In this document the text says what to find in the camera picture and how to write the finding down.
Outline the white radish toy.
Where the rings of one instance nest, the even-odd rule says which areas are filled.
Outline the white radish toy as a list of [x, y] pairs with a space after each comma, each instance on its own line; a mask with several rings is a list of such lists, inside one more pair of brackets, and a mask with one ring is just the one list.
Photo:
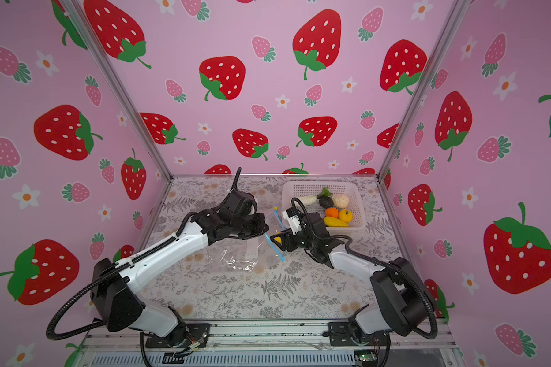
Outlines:
[[295, 205], [303, 205], [303, 206], [311, 206], [315, 203], [317, 203], [318, 199], [316, 196], [305, 196], [305, 197], [294, 197], [291, 200], [292, 204]]

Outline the dark avocado toy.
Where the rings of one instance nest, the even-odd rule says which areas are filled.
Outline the dark avocado toy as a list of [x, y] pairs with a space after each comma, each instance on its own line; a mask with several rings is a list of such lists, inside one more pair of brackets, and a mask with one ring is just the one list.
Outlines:
[[322, 208], [325, 208], [325, 209], [335, 206], [333, 199], [327, 198], [327, 197], [318, 199], [318, 203]]

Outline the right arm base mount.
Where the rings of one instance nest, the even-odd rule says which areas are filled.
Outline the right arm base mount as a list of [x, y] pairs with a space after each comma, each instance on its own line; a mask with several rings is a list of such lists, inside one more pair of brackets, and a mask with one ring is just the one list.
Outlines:
[[377, 331], [366, 334], [357, 324], [349, 321], [330, 322], [322, 336], [333, 347], [387, 347], [391, 344], [389, 333]]

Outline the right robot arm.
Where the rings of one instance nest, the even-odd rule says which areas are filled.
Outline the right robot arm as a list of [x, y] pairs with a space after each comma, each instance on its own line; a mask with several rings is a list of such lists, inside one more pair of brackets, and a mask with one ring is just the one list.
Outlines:
[[348, 235], [331, 235], [318, 213], [300, 213], [290, 208], [283, 213], [289, 229], [271, 237], [284, 252], [303, 249], [316, 263], [348, 273], [367, 281], [376, 297], [348, 318], [350, 337], [366, 344], [382, 332], [400, 336], [416, 333], [436, 339], [439, 327], [435, 315], [436, 301], [413, 266], [402, 257], [381, 261], [353, 250]]

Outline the clear zip top bag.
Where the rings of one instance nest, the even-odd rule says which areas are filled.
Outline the clear zip top bag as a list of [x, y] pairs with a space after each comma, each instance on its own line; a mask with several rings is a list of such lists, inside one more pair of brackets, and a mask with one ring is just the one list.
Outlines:
[[259, 268], [267, 269], [283, 264], [286, 261], [283, 250], [270, 239], [271, 235], [285, 229], [277, 206], [267, 210], [266, 224], [269, 229], [263, 235], [228, 243], [221, 253], [220, 264], [226, 269], [240, 272], [253, 272]]

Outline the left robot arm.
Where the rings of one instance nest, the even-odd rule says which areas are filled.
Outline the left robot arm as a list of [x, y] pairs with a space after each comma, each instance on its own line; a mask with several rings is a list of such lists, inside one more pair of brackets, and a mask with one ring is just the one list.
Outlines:
[[[252, 194], [232, 190], [216, 207], [190, 212], [176, 232], [154, 246], [111, 262], [104, 259], [93, 271], [93, 281], [78, 291], [49, 322], [46, 337], [58, 341], [98, 327], [110, 332], [125, 329], [149, 332], [171, 347], [184, 342], [188, 326], [177, 310], [147, 304], [139, 292], [161, 273], [208, 246], [224, 239], [253, 239], [269, 229]], [[89, 295], [99, 321], [65, 333], [56, 327], [65, 313], [84, 295]]]

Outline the white plastic basket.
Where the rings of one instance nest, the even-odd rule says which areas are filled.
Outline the white plastic basket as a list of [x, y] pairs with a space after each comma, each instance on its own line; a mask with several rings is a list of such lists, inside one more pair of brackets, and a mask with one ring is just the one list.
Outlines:
[[309, 213], [318, 213], [325, 218], [333, 213], [346, 210], [351, 217], [347, 226], [329, 227], [331, 234], [353, 234], [365, 229], [366, 219], [364, 205], [358, 187], [349, 182], [293, 180], [284, 184], [281, 209], [286, 211], [292, 206], [292, 198], [298, 197]]

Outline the orange toy fruit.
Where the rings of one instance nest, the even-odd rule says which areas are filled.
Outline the orange toy fruit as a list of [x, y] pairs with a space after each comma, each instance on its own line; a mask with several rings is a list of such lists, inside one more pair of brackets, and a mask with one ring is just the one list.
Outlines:
[[327, 208], [325, 211], [326, 217], [331, 217], [337, 219], [339, 216], [339, 210], [335, 207]]

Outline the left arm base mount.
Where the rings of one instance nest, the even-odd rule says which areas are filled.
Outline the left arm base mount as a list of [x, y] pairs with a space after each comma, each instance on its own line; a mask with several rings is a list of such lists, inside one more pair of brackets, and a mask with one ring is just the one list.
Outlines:
[[177, 348], [183, 350], [194, 344], [194, 348], [205, 348], [211, 332], [211, 324], [186, 323], [168, 334], [160, 337], [152, 334], [145, 341], [145, 347], [150, 349]]

